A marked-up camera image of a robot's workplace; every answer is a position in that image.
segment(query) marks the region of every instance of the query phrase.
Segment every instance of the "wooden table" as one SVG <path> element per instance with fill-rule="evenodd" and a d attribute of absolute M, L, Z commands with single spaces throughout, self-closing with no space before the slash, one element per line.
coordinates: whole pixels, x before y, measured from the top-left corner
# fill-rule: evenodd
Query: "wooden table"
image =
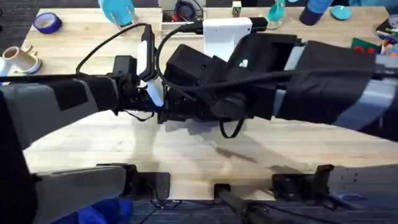
<path fill-rule="evenodd" d="M 159 34 L 160 9 L 136 9 L 142 22 Z M 207 18 L 230 17 L 230 8 L 207 8 Z M 348 21 L 336 21 L 327 12 L 321 21 L 306 27 L 298 20 L 302 8 L 287 8 L 284 25 L 275 33 L 297 34 L 349 47 L 353 37 L 375 44 L 373 27 L 387 18 L 383 7 L 354 7 Z M 243 16 L 266 15 L 268 8 L 243 8 Z M 78 62 L 116 27 L 100 9 L 41 9 L 63 21 L 56 34 L 43 35 L 31 28 L 25 43 L 34 46 L 44 61 L 41 74 L 73 73 Z M 83 67 L 83 72 L 104 74 L 115 55 L 136 56 L 142 29 L 105 45 Z M 162 52 L 165 65 L 179 43 L 203 50 L 203 38 L 176 37 Z M 137 122 L 127 114 L 98 113 L 35 142 L 25 151 L 32 172 L 89 167 L 97 163 L 127 162 L 140 171 L 170 172 L 170 198 L 212 199 L 213 184 L 226 182 L 246 198 L 272 200 L 267 193 L 275 172 L 314 172 L 317 165 L 334 164 L 330 185 L 334 189 L 392 194 L 398 180 L 397 144 L 350 130 L 281 119 L 249 120 L 236 139 L 223 139 L 216 124 Z"/>

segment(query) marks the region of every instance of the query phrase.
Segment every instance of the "dark floor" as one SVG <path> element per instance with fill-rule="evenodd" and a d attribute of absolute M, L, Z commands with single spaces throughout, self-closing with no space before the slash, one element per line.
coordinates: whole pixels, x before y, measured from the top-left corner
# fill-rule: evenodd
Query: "dark floor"
<path fill-rule="evenodd" d="M 230 6 L 232 0 L 208 0 L 208 6 Z M 134 0 L 136 7 L 156 6 L 157 0 Z M 261 6 L 270 6 L 274 0 L 260 0 Z M 98 7 L 97 0 L 0 0 L 0 8 L 3 15 L 0 17 L 0 25 L 3 31 L 0 32 L 0 52 L 12 45 L 21 45 L 24 40 L 32 20 L 38 10 L 43 7 Z M 194 209 L 198 205 L 184 203 L 180 209 L 158 211 L 146 223 L 239 223 L 239 219 L 234 216 L 227 207 L 212 207 L 210 209 Z M 293 210 L 307 215 L 336 220 L 341 223 L 398 223 L 398 210 L 391 207 L 367 208 L 362 212 L 336 212 L 332 213 L 322 208 L 306 207 L 297 203 L 278 203 L 278 206 Z M 153 210 L 153 206 L 147 200 L 134 202 L 134 216 L 130 223 L 139 223 L 148 213 Z M 291 218 L 281 213 L 273 213 L 278 217 Z"/>

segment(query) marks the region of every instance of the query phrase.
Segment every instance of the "paper tube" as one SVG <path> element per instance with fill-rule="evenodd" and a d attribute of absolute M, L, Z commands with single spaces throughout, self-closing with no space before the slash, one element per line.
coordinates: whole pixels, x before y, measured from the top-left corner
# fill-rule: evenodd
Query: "paper tube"
<path fill-rule="evenodd" d="M 30 70 L 36 64 L 36 59 L 19 47 L 10 47 L 2 54 L 5 61 L 15 65 L 21 70 Z"/>

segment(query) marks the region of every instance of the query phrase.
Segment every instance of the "tape roll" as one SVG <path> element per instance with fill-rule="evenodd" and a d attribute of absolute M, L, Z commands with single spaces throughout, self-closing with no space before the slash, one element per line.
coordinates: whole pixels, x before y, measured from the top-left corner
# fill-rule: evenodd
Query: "tape roll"
<path fill-rule="evenodd" d="M 42 34 L 52 34 L 61 28 L 61 19 L 52 12 L 46 12 L 38 15 L 33 26 Z"/>

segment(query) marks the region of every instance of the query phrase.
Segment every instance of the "wire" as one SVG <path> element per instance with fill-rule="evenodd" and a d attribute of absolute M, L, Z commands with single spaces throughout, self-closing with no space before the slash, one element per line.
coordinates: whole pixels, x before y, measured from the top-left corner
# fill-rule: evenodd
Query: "wire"
<path fill-rule="evenodd" d="M 197 91 L 207 91 L 207 90 L 215 90 L 215 89 L 220 89 L 220 88 L 227 88 L 227 87 L 232 87 L 232 86 L 237 86 L 237 85 L 244 85 L 244 84 L 249 84 L 253 82 L 269 82 L 269 81 L 274 81 L 276 79 L 280 78 L 290 78 L 292 75 L 297 75 L 301 73 L 312 73 L 312 72 L 348 72 L 348 71 L 364 71 L 364 72 L 373 72 L 373 68 L 358 68 L 358 67 L 346 67 L 346 68 L 313 68 L 313 69 L 305 69 L 305 70 L 287 70 L 287 71 L 277 71 L 277 72 L 268 72 L 268 73 L 262 73 L 258 74 L 255 76 L 251 76 L 249 78 L 245 78 L 242 80 L 237 80 L 237 81 L 227 81 L 227 82 L 220 82 L 220 83 L 214 83 L 214 84 L 208 84 L 205 86 L 181 86 L 174 84 L 170 81 L 168 81 L 159 65 L 160 61 L 160 54 L 162 53 L 163 46 L 165 45 L 166 41 L 171 38 L 174 34 L 181 32 L 184 30 L 184 28 L 189 27 L 191 24 L 187 24 L 184 26 L 180 26 L 179 28 L 173 30 L 172 32 L 168 33 L 164 39 L 161 41 L 159 44 L 158 50 L 156 51 L 156 56 L 155 56 L 155 67 L 158 73 L 158 76 L 160 79 L 162 79 L 163 83 L 171 88 L 174 88 L 175 90 L 178 90 L 179 92 L 184 93 L 184 95 L 187 95 L 187 92 L 197 92 Z"/>
<path fill-rule="evenodd" d="M 199 5 L 198 1 L 196 1 L 196 0 L 192 0 L 192 1 L 194 1 L 196 3 L 196 5 L 198 5 L 200 12 L 201 12 L 201 20 L 203 20 L 203 18 L 205 16 L 205 13 L 203 12 L 203 8 Z M 189 21 L 197 20 L 196 19 L 196 10 L 193 7 L 193 4 L 188 1 L 178 0 L 175 3 L 175 8 L 174 8 L 174 16 L 175 16 L 177 22 L 180 22 L 181 8 L 184 6 L 188 7 L 192 12 L 188 18 Z"/>
<path fill-rule="evenodd" d="M 200 12 L 201 12 L 201 20 L 204 20 L 205 19 L 205 13 L 203 12 L 203 8 L 199 5 L 197 0 L 192 0 L 192 1 L 194 1 L 198 5 L 198 7 L 200 9 Z"/>
<path fill-rule="evenodd" d="M 238 124 L 236 125 L 235 130 L 232 133 L 232 135 L 228 136 L 226 134 L 226 132 L 225 132 L 224 121 L 220 121 L 220 130 L 221 130 L 221 133 L 222 133 L 223 137 L 226 138 L 226 139 L 235 138 L 239 134 L 239 132 L 241 131 L 243 123 L 244 123 L 244 119 L 240 119 L 238 121 Z"/>
<path fill-rule="evenodd" d="M 129 30 L 131 30 L 131 29 L 134 29 L 134 28 L 136 28 L 136 27 L 139 27 L 139 26 L 149 26 L 149 24 L 146 24 L 146 23 L 138 23 L 138 24 L 135 24 L 135 25 L 131 25 L 131 26 L 129 26 L 129 27 L 127 27 L 127 28 L 124 28 L 123 30 L 119 31 L 118 33 L 114 34 L 114 35 L 111 36 L 110 38 L 104 40 L 104 42 L 102 42 L 102 43 L 100 43 L 98 46 L 96 46 L 96 47 L 95 47 L 95 48 L 94 48 L 94 49 L 93 49 L 93 50 L 92 50 L 92 51 L 91 51 L 91 52 L 90 52 L 78 65 L 77 65 L 77 67 L 76 67 L 76 73 L 77 73 L 77 74 L 81 73 L 81 72 L 80 72 L 81 67 L 87 62 L 88 59 L 90 59 L 91 56 L 93 56 L 93 54 L 94 54 L 97 50 L 99 50 L 100 48 L 102 48 L 102 46 L 104 46 L 105 44 L 107 44 L 107 43 L 110 42 L 111 40 L 113 40 L 113 39 L 119 37 L 120 35 L 124 34 L 125 32 L 127 32 L 127 31 L 129 31 Z"/>
<path fill-rule="evenodd" d="M 212 207 L 214 207 L 214 206 L 227 205 L 226 203 L 214 203 L 214 202 L 213 202 L 213 203 L 201 203 L 201 202 L 195 202 L 195 201 L 183 201 L 183 200 L 179 200 L 178 203 L 176 203 L 176 204 L 173 205 L 172 207 L 166 207 L 166 205 L 167 205 L 168 203 L 170 203 L 170 201 L 165 202 L 165 203 L 162 203 L 161 200 L 159 200 L 159 199 L 157 198 L 157 193 L 156 193 L 156 191 L 154 190 L 154 188 L 153 188 L 152 186 L 148 185 L 148 189 L 150 190 L 150 192 L 149 192 L 149 193 L 150 193 L 150 203 L 155 207 L 155 210 L 153 210 L 150 214 L 148 214 L 148 216 L 146 216 L 145 219 L 143 219 L 143 221 L 140 222 L 140 224 L 143 224 L 151 215 L 153 215 L 153 214 L 154 214 L 156 211 L 158 211 L 158 210 L 200 210 L 200 209 L 209 209 L 209 208 L 212 208 Z M 153 201 L 153 196 L 155 197 L 155 200 L 156 200 L 156 201 L 159 201 L 159 205 L 157 205 L 157 204 Z M 187 202 L 187 203 L 188 203 L 188 202 L 189 202 L 189 203 L 195 203 L 195 204 L 201 205 L 202 207 L 178 209 L 177 207 L 179 207 L 179 206 L 180 206 L 181 204 L 183 204 L 184 202 Z M 306 219 L 309 219 L 309 220 L 315 220 L 315 221 L 317 221 L 317 222 L 322 222 L 322 223 L 327 223 L 327 224 L 340 224 L 340 223 L 334 222 L 334 221 L 324 220 L 324 219 L 312 217 L 312 216 L 309 216 L 309 215 L 303 215 L 303 214 L 291 212 L 291 211 L 285 210 L 285 209 L 283 209 L 283 208 L 275 207 L 275 206 L 270 205 L 270 204 L 265 203 L 265 202 L 254 202 L 254 203 L 250 203 L 250 205 L 251 205 L 251 206 L 257 206 L 257 207 L 261 207 L 261 206 L 264 206 L 264 205 L 265 205 L 265 207 L 262 207 L 262 208 L 263 208 L 267 213 L 270 213 L 269 210 L 267 209 L 267 207 L 269 207 L 269 208 L 272 208 L 272 209 L 274 209 L 274 210 L 278 210 L 278 211 L 280 211 L 280 212 L 287 213 L 287 214 L 289 214 L 289 215 L 294 215 L 294 216 L 298 216 L 298 217 L 301 217 L 301 218 L 306 218 Z"/>
<path fill-rule="evenodd" d="M 144 219 L 142 219 L 141 222 L 139 222 L 139 224 L 144 224 L 148 218 L 150 218 L 155 212 L 157 212 L 159 209 L 155 208 L 153 211 L 151 211 Z"/>
<path fill-rule="evenodd" d="M 261 203 L 263 203 L 265 206 L 267 206 L 267 207 L 269 207 L 269 208 L 272 208 L 272 209 L 274 209 L 274 210 L 278 210 L 278 211 L 280 211 L 280 212 L 283 212 L 283 213 L 286 213 L 286 214 L 289 214 L 289 215 L 294 215 L 294 216 L 297 216 L 297 217 L 306 218 L 306 219 L 309 219 L 309 220 L 315 220 L 315 221 L 317 221 L 317 222 L 322 222 L 322 223 L 327 223 L 327 224 L 340 224 L 339 222 L 324 220 L 324 219 L 322 219 L 322 218 L 316 218 L 316 217 L 312 217 L 312 216 L 310 216 L 310 215 L 304 215 L 304 214 L 299 214 L 299 213 L 291 212 L 291 211 L 289 211 L 289 210 L 285 210 L 285 209 L 283 209 L 283 208 L 278 208 L 278 207 L 275 207 L 275 206 L 270 205 L 270 204 L 265 203 L 265 202 L 261 202 Z"/>
<path fill-rule="evenodd" d="M 147 121 L 149 118 L 153 118 L 153 117 L 155 116 L 155 113 L 152 113 L 152 114 L 151 114 L 149 117 L 147 117 L 147 118 L 140 118 L 140 117 L 138 117 L 137 115 L 134 115 L 134 114 L 128 112 L 127 110 L 124 110 L 124 112 L 126 112 L 126 113 L 129 114 L 130 116 L 136 118 L 136 119 L 137 119 L 138 121 L 140 121 L 140 122 Z"/>

